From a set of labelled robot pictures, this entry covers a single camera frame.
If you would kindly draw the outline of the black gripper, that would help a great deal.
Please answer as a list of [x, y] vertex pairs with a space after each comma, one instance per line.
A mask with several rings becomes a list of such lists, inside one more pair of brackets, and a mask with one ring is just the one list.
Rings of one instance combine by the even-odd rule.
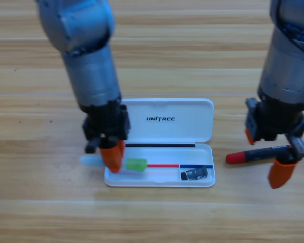
[[[262, 139], [274, 141], [283, 134], [291, 148], [277, 159], [281, 162], [299, 162], [304, 158], [304, 103], [289, 104], [270, 97], [261, 101], [248, 98], [246, 106], [245, 133], [251, 145]], [[274, 159], [268, 174], [271, 189], [282, 187], [298, 164], [282, 164], [277, 159]]]
[[102, 106], [79, 107], [87, 115], [82, 125], [87, 140], [85, 153], [94, 154], [96, 149], [100, 148], [106, 167], [111, 172], [118, 173], [125, 150], [123, 140], [128, 138], [130, 130], [126, 105], [122, 104], [121, 98], [118, 97]]

